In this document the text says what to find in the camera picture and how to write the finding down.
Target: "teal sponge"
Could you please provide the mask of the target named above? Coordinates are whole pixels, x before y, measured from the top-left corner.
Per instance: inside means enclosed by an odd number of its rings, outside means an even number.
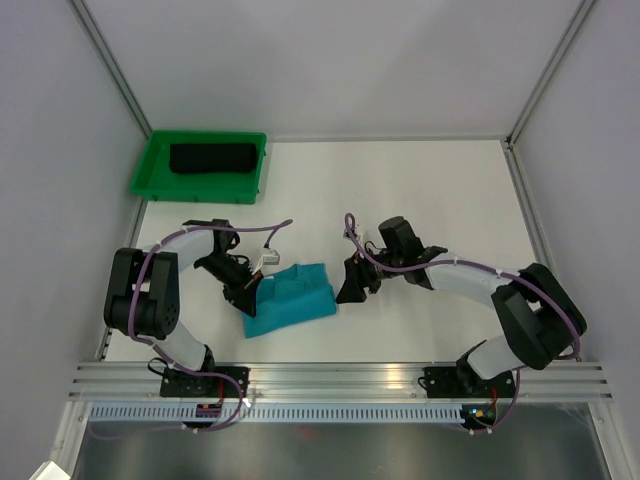
[[[256,292],[257,314],[242,314],[244,336],[257,337],[338,311],[324,263],[292,265],[265,277]]]

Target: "plastic tray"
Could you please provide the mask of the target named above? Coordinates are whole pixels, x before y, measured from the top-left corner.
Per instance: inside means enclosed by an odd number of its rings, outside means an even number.
[[[250,173],[176,175],[169,170],[172,143],[253,143],[258,165]],[[266,144],[264,133],[156,130],[147,142],[131,191],[154,201],[255,203]]]

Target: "metal frame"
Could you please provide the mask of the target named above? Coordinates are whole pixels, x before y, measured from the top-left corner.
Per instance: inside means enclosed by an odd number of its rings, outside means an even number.
[[[76,14],[82,28],[120,92],[131,115],[140,130],[148,137],[151,126],[144,115],[134,93],[114,58],[104,36],[89,11],[84,0],[67,0]],[[525,106],[516,120],[510,134],[502,140],[502,146],[512,177],[516,195],[524,216],[525,224],[537,260],[553,269],[553,260],[545,241],[544,233],[533,201],[529,194],[526,177],[514,146],[534,113],[545,90],[551,83],[559,67],[565,60],[585,24],[597,0],[582,0],[569,25],[554,49],[547,65],[537,80]],[[388,140],[451,140],[451,137],[393,137]],[[495,140],[495,137],[482,139]],[[381,140],[380,138],[282,138],[279,141],[330,141]],[[135,245],[144,218],[146,202],[140,202],[128,245]],[[106,330],[96,359],[103,359],[108,347],[110,331]],[[344,408],[378,409],[391,407],[395,411],[415,412],[416,409],[456,406],[456,402],[471,399],[432,400],[417,386],[417,377],[426,364],[250,364],[250,398],[257,403],[257,410],[269,408],[272,411],[287,411],[292,405],[299,409],[314,409],[325,405],[332,409],[340,405]],[[60,424],[52,459],[66,471],[72,471],[77,459],[88,418],[98,415],[107,401],[118,400],[118,405],[158,405],[162,408],[175,407],[175,399],[162,399],[158,395],[159,378],[146,369],[146,363],[139,362],[93,362],[78,367],[69,393],[64,417]],[[519,403],[586,403],[592,413],[596,435],[601,444],[607,465],[614,480],[636,478],[628,456],[625,455],[623,437],[614,421],[615,410],[611,391],[599,364],[554,363],[542,372],[525,370],[522,372]],[[194,403],[180,400],[180,406],[193,407]],[[108,420],[113,411],[101,410],[101,419]],[[129,410],[133,418],[143,419],[140,410]],[[282,421],[278,415],[273,419]]]
[[[257,363],[251,369],[249,396],[260,404],[451,404],[478,399],[429,399],[418,385],[425,366],[452,363]],[[147,362],[82,363],[69,401],[174,402],[159,395],[161,379]],[[217,398],[182,399],[215,403]],[[608,403],[611,391],[595,362],[554,362],[545,370],[521,374],[522,403]]]
[[[107,69],[107,73],[111,77],[111,80],[113,80],[115,87],[120,92],[120,96],[127,105],[131,116],[138,124],[138,127],[142,131],[142,134],[146,138],[149,138],[149,135],[151,135],[151,125],[149,125],[149,121],[142,111],[140,103],[138,103],[136,96],[131,90],[127,79],[125,78],[122,70],[120,69],[120,66],[118,65],[118,62],[113,56],[111,48],[109,48],[109,44],[105,40],[104,35],[102,35],[102,32],[100,31],[95,18],[91,14],[89,7],[87,7],[84,0],[67,0],[67,3],[71,7],[71,10],[73,10],[73,13],[76,15],[80,26],[87,34],[89,41],[98,54],[98,57],[100,57],[100,60],[102,60],[102,63]]]
[[[593,7],[595,7],[598,0],[582,0],[576,8],[571,20],[569,20],[569,24],[565,29],[562,37],[560,37],[560,41],[556,45],[556,48],[553,50],[549,61],[544,67],[542,74],[538,78],[535,86],[533,87],[533,91],[529,95],[523,109],[518,115],[518,119],[511,129],[511,133],[507,136],[507,142],[513,146],[515,142],[518,141],[520,135],[524,131],[531,115],[535,111],[540,99],[544,95],[544,92],[547,90],[551,81],[553,80],[556,72],[559,70],[560,66],[564,62],[567,53],[569,52],[571,46],[574,41],[578,37],[578,34],[582,31],[582,27],[584,26],[586,20],[589,18],[589,15],[593,11]]]

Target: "white wall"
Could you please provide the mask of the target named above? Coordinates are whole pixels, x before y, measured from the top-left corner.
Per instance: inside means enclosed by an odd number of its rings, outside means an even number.
[[[561,278],[640,454],[640,2],[599,2],[519,142]]]
[[[578,0],[88,0],[154,128],[506,136]]]
[[[0,15],[0,477],[50,452],[93,354],[143,137],[63,0]]]

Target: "purple cable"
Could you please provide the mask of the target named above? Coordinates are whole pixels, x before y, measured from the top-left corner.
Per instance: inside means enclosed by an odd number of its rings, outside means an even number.
[[[360,243],[358,243],[358,239],[353,233],[353,230],[356,225],[356,218],[353,216],[352,213],[347,213],[344,216],[344,225],[347,231],[347,235],[349,236],[353,244],[356,246],[356,249],[358,250],[358,252],[364,258],[366,258],[369,262],[371,262],[381,270],[386,270],[387,272],[393,272],[393,273],[406,273],[406,272],[412,272],[414,270],[423,270],[425,268],[436,267],[438,265],[456,265],[457,264],[457,265],[464,265],[466,267],[475,268],[477,270],[482,270],[484,272],[493,273],[498,276],[508,278],[509,280],[513,280],[514,282],[525,286],[526,288],[534,292],[538,296],[538,298],[540,298],[543,302],[549,305],[558,314],[558,316],[562,319],[567,329],[569,330],[569,333],[571,334],[571,339],[573,342],[573,351],[569,355],[559,356],[558,360],[571,360],[574,358],[578,358],[578,355],[580,354],[580,335],[578,335],[578,331],[576,330],[576,327],[573,325],[573,322],[571,321],[569,316],[564,312],[564,310],[562,310],[560,306],[549,295],[544,293],[542,290],[536,287],[533,283],[517,275],[501,272],[499,270],[496,270],[495,268],[489,267],[487,265],[483,265],[481,263],[470,262],[469,260],[436,260],[434,262],[421,263],[419,265],[411,265],[410,267],[390,267],[388,265],[383,265],[382,263],[374,259],[371,255],[369,255],[369,252],[367,252],[367,250],[362,245],[360,245]]]
[[[149,264],[151,263],[151,259],[153,258],[153,255],[155,255],[164,245],[168,244],[169,242],[171,242],[172,240],[182,236],[182,235],[186,235],[189,232],[198,232],[198,231],[202,231],[202,230],[218,230],[218,231],[223,231],[223,232],[247,232],[247,233],[254,233],[254,232],[271,232],[271,234],[269,235],[269,237],[267,238],[267,244],[269,241],[271,241],[271,238],[273,238],[273,235],[280,230],[281,228],[284,228],[288,225],[291,225],[293,223],[292,219],[289,220],[285,220],[282,223],[279,223],[278,225],[273,225],[270,227],[255,227],[255,228],[234,228],[234,227],[221,227],[221,226],[189,226],[189,227],[184,227],[182,230],[178,230],[177,232],[173,232],[169,235],[167,235],[166,237],[164,237],[159,243],[157,243],[156,245],[154,245],[153,247],[151,247],[151,249],[147,252],[147,255],[145,256],[144,261],[142,262],[142,266],[140,267],[140,273],[138,274],[138,279],[136,280],[136,284],[135,287],[133,289],[133,296],[131,297],[131,307],[129,308],[129,319],[128,319],[128,323],[127,323],[127,333],[129,334],[129,337],[131,338],[131,340],[138,342],[138,343],[144,343],[145,345],[151,345],[153,346],[153,350],[160,355],[160,357],[162,357],[163,360],[165,360],[169,365],[171,365],[172,367],[175,367],[176,369],[187,373],[189,375],[193,375],[194,377],[215,377],[215,378],[220,378],[222,380],[225,380],[229,383],[231,383],[231,385],[233,385],[233,387],[238,391],[238,405],[236,407],[236,409],[233,411],[233,413],[231,414],[231,416],[226,419],[224,422],[217,424],[217,425],[212,425],[211,427],[207,427],[207,428],[200,428],[198,429],[199,431],[204,431],[204,432],[213,432],[216,430],[221,430],[225,427],[227,427],[231,422],[233,422],[233,420],[235,420],[235,418],[238,416],[238,414],[240,413],[240,410],[242,409],[242,399],[243,399],[243,395],[242,395],[242,388],[240,387],[240,385],[238,384],[238,382],[236,382],[236,380],[232,377],[230,377],[229,375],[225,375],[223,373],[216,373],[216,372],[197,372],[195,370],[191,370],[190,368],[185,367],[184,365],[180,365],[179,363],[176,363],[173,359],[169,358],[167,356],[167,354],[165,352],[162,351],[162,349],[160,349],[160,347],[158,347],[157,345],[155,345],[151,340],[147,340],[145,338],[140,338],[138,336],[136,336],[135,334],[135,329],[134,329],[134,324],[135,324],[135,316],[136,316],[136,307],[138,305],[138,298],[140,297],[140,289],[142,288],[142,284],[144,283],[144,277],[145,274],[147,273],[147,270],[149,268]],[[163,427],[163,430],[169,430],[169,427]]]

